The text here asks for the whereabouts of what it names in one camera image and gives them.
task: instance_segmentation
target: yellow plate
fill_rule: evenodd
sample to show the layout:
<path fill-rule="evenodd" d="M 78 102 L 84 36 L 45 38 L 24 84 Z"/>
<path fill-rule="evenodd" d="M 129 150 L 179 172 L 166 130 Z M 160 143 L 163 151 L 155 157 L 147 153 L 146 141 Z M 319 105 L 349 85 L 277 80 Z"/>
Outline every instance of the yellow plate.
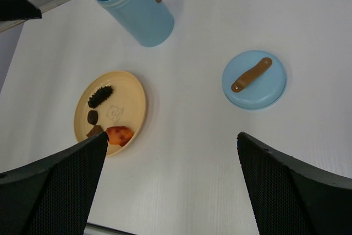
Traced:
<path fill-rule="evenodd" d="M 143 87 L 138 79 L 128 72 L 110 72 L 97 78 L 84 91 L 79 100 L 74 118 L 74 130 L 77 141 L 87 138 L 87 133 L 93 125 L 87 121 L 89 110 L 88 100 L 98 88 L 111 85 L 112 95 L 94 110 L 98 112 L 98 122 L 104 130 L 113 126 L 126 126 L 130 128 L 134 135 L 124 146 L 109 144 L 106 155 L 117 154 L 129 146 L 138 135 L 143 125 L 146 112 L 146 99 Z"/>

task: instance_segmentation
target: dark object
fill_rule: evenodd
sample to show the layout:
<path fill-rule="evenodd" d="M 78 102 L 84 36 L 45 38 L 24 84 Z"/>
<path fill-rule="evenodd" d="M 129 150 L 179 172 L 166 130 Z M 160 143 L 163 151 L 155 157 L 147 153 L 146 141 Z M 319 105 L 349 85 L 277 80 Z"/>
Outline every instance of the dark object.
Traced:
<path fill-rule="evenodd" d="M 92 137 L 92 136 L 94 136 L 94 135 L 96 135 L 96 134 L 98 134 L 100 132 L 103 132 L 103 131 L 104 130 L 103 130 L 102 127 L 100 127 L 100 125 L 94 125 L 94 127 L 90 130 L 90 132 L 88 132 L 87 137 L 88 138 Z"/>
<path fill-rule="evenodd" d="M 95 125 L 98 122 L 98 112 L 95 110 L 90 110 L 88 112 L 87 120 L 89 124 Z"/>
<path fill-rule="evenodd" d="M 41 18 L 40 9 L 27 0 L 0 0 L 0 21 Z"/>
<path fill-rule="evenodd" d="M 0 234 L 83 234 L 107 134 L 0 174 Z"/>
<path fill-rule="evenodd" d="M 352 234 L 352 179 L 297 160 L 243 132 L 237 150 L 261 235 Z"/>
<path fill-rule="evenodd" d="M 107 100 L 113 92 L 113 89 L 110 85 L 99 88 L 94 95 L 92 95 L 88 100 L 88 106 L 90 108 L 96 108 L 102 102 Z"/>

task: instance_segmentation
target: blue cup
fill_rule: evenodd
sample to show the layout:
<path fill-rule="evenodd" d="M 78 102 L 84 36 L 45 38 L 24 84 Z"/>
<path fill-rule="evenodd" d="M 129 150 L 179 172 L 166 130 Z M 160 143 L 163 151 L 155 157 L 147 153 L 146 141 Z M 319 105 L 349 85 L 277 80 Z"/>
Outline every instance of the blue cup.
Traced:
<path fill-rule="evenodd" d="M 161 44 L 174 28 L 162 0 L 96 0 L 143 46 Z"/>

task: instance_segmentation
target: white table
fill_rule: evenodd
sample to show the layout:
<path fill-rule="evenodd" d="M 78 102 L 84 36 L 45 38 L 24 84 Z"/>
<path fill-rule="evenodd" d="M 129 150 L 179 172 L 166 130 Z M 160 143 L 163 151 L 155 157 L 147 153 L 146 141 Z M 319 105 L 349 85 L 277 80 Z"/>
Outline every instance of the white table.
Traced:
<path fill-rule="evenodd" d="M 352 0 L 164 0 L 169 39 L 144 48 L 94 0 L 25 24 L 0 94 L 0 171 L 76 143 L 81 93 L 112 70 L 148 95 L 136 141 L 105 161 L 89 222 L 138 235 L 258 234 L 236 150 L 245 131 L 352 177 Z M 228 102 L 224 67 L 247 50 L 282 60 L 288 87 L 272 107 Z"/>

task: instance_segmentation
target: black mesh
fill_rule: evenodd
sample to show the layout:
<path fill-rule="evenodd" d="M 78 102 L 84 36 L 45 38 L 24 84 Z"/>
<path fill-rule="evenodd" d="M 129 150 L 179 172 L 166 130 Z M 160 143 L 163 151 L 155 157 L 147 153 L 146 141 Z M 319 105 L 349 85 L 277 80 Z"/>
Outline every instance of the black mesh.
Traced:
<path fill-rule="evenodd" d="M 244 133 L 238 154 L 260 234 L 315 234 L 288 167 Z"/>
<path fill-rule="evenodd" d="M 28 0 L 0 0 L 0 21 L 42 18 L 40 9 Z"/>
<path fill-rule="evenodd" d="M 106 140 L 100 136 L 56 164 L 26 234 L 83 234 L 106 155 Z"/>

